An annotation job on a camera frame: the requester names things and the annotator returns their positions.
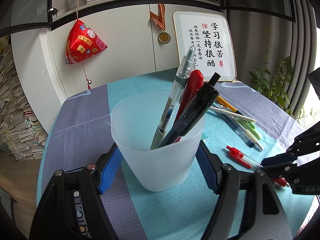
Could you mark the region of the red clear ballpoint pen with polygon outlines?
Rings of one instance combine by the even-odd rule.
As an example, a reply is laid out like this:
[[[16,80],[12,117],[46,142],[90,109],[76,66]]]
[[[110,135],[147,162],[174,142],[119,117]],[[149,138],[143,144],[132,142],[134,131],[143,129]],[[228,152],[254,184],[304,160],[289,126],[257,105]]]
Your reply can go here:
[[[226,146],[227,150],[229,150],[229,156],[239,163],[241,166],[247,168],[248,170],[259,170],[262,169],[263,166],[260,163],[257,163],[255,160],[250,158],[249,156],[245,155],[242,153],[240,150],[231,147],[231,146]],[[278,185],[282,187],[289,187],[289,184],[287,181],[283,178],[271,178],[271,180]]]

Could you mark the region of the blue clear gel pen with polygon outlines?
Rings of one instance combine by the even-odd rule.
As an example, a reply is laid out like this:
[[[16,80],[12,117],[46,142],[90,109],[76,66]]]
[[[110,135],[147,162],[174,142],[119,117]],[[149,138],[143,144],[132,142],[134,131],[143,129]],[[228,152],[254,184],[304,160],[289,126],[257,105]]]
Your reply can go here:
[[[219,113],[225,122],[234,130],[239,137],[247,144],[249,147],[254,147],[259,151],[263,151],[263,145],[257,140],[254,135],[249,135],[249,130],[245,129],[241,124],[239,124],[234,117],[228,116],[223,113]]]

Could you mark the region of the translucent white plastic cup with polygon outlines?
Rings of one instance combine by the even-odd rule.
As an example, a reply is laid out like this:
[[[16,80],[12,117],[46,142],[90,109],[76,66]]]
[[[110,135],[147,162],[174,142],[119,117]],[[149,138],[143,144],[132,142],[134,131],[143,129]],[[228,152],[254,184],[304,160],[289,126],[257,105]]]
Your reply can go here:
[[[168,90],[134,95],[111,113],[112,138],[141,185],[154,192],[186,180],[204,129],[201,119],[179,142],[151,150],[168,96]]]

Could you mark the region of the white slim pen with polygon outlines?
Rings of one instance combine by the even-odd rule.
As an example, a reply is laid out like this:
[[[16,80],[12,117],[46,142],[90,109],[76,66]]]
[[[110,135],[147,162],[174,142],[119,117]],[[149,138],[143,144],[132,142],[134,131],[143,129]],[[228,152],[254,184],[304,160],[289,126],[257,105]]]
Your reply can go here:
[[[244,115],[241,115],[241,114],[233,113],[233,112],[230,112],[230,111],[227,111],[227,110],[224,110],[224,109],[220,109],[220,108],[217,108],[217,107],[211,106],[209,109],[211,111],[216,112],[216,113],[225,114],[227,116],[232,116],[232,117],[235,117],[235,118],[239,118],[239,119],[242,119],[242,120],[245,120],[245,121],[248,121],[248,122],[253,122],[253,123],[257,122],[253,118],[250,118],[250,117],[247,117],[247,116],[244,116]]]

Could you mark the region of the grey-grip clear gel pen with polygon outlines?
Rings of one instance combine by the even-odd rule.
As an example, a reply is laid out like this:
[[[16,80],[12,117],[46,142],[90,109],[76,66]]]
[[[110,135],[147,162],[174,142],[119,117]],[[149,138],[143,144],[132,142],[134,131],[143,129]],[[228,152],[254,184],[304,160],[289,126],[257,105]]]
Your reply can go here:
[[[153,140],[150,146],[151,150],[156,149],[160,142],[164,139],[167,132],[168,123],[176,104],[180,101],[180,98],[187,85],[191,72],[195,70],[195,63],[193,57],[195,54],[195,47],[190,46],[186,55],[183,57],[180,66],[177,69],[170,95],[167,99],[160,123],[155,131]]]

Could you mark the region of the green pen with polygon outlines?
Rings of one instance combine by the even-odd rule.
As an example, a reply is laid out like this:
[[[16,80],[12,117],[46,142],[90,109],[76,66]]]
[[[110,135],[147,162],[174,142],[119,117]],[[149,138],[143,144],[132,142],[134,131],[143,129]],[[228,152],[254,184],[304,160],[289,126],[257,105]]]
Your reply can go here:
[[[261,139],[261,134],[255,129],[255,126],[252,123],[234,117],[233,120],[251,140],[259,141]]]

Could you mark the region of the blue grey tablecloth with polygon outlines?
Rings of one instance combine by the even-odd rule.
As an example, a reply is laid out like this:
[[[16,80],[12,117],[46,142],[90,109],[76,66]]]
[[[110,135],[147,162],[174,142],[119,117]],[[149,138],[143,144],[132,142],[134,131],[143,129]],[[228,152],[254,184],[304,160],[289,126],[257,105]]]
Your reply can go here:
[[[61,106],[44,149],[37,196],[42,196],[52,175],[95,162],[113,144],[110,113],[125,98],[169,90],[176,70],[131,77],[70,95]],[[263,152],[248,147],[217,114],[206,115],[204,134],[211,152],[224,163],[226,146],[256,161],[283,153],[304,131],[291,116],[251,87],[240,82],[218,83],[220,95],[257,121]],[[151,192],[139,183],[122,162],[112,187],[101,198],[119,239],[200,239],[214,210],[217,195],[208,189],[197,162],[188,178],[177,187]]]

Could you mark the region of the green potted plant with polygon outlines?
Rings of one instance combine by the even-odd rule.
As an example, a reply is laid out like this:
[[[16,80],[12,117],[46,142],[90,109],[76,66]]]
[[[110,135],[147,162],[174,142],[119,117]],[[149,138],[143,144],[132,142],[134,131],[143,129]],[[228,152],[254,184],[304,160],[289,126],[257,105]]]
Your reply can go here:
[[[302,105],[295,116],[293,110],[290,109],[292,96],[288,94],[286,88],[292,83],[294,74],[291,57],[282,56],[280,61],[276,64],[275,73],[271,73],[268,65],[270,57],[274,55],[274,52],[271,50],[271,38],[274,37],[274,34],[271,27],[267,27],[265,32],[267,35],[267,45],[263,49],[265,52],[264,62],[261,67],[255,68],[254,72],[249,72],[251,84],[258,93],[274,102],[284,112],[301,124],[304,118],[312,116],[312,112],[306,114],[305,108]]]

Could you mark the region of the orange black pen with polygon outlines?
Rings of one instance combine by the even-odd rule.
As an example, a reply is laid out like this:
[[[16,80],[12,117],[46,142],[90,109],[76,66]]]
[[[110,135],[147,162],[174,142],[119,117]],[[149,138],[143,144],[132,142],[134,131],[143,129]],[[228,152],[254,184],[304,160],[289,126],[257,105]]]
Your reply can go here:
[[[227,109],[231,110],[233,113],[244,115],[239,110],[237,110],[235,107],[233,107],[230,103],[228,103],[225,99],[223,99],[221,96],[217,96],[217,98],[215,100],[217,101],[217,103],[225,106]]]

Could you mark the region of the black dark-blue ballpoint pen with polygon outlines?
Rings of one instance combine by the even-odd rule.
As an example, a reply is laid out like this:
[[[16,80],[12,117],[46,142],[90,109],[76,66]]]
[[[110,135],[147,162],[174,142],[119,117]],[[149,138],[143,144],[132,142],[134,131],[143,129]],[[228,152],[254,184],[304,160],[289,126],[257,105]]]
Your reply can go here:
[[[179,137],[185,136],[198,123],[219,95],[218,91],[214,88],[219,78],[220,75],[214,73],[211,79],[201,86],[191,102],[185,107],[178,120],[173,124],[171,130],[161,141],[158,148],[174,143]]]

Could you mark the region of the red utility knife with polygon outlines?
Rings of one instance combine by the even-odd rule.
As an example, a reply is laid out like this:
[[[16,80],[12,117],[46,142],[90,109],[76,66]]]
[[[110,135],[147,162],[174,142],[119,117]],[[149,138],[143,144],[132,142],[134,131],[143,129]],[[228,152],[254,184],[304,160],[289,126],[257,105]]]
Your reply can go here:
[[[188,104],[191,102],[193,97],[201,88],[202,84],[203,84],[203,74],[201,73],[200,70],[193,70],[190,74],[189,80],[185,87],[182,100],[180,103],[180,107],[178,109],[178,113],[176,115],[174,123],[177,122],[177,120],[183,113],[184,109],[188,106]]]

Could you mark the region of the white cabinet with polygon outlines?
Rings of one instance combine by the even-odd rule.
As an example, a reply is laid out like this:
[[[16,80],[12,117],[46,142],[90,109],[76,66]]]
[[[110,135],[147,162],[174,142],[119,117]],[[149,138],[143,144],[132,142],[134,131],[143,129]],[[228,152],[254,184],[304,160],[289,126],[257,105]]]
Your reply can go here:
[[[55,30],[47,28],[11,35],[17,74],[27,100],[40,124],[50,131],[63,102],[92,87],[128,77],[175,68],[179,64],[173,14],[176,11],[201,12],[201,8],[166,4],[165,24],[171,36],[160,44],[159,27],[150,19],[158,12],[156,4],[109,9],[82,18],[105,42],[107,48],[83,63],[66,63],[69,22]]]

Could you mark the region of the red pyramid hanging ornament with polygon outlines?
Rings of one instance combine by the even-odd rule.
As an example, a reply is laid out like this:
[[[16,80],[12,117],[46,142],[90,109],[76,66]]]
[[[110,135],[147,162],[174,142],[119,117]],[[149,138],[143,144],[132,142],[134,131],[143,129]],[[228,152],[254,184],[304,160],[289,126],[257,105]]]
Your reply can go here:
[[[75,64],[107,48],[105,42],[87,24],[77,19],[66,41],[66,63]]]

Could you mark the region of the framed calligraphy sign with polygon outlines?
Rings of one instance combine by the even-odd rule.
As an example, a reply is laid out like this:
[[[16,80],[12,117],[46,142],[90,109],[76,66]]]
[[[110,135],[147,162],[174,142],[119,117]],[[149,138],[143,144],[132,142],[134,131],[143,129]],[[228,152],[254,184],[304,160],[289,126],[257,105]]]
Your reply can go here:
[[[236,79],[233,42],[226,18],[220,14],[176,11],[173,13],[179,59],[195,48],[193,61],[204,81],[217,72],[220,82]]]

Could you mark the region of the gold medal with ribbon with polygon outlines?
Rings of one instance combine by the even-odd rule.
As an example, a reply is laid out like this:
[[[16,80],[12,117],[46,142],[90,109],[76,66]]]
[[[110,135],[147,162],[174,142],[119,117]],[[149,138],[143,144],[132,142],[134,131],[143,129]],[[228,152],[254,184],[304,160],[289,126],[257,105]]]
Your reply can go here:
[[[165,5],[163,3],[158,3],[158,14],[150,11],[150,19],[161,29],[158,35],[158,42],[160,44],[168,44],[171,41],[171,36],[166,32]]]

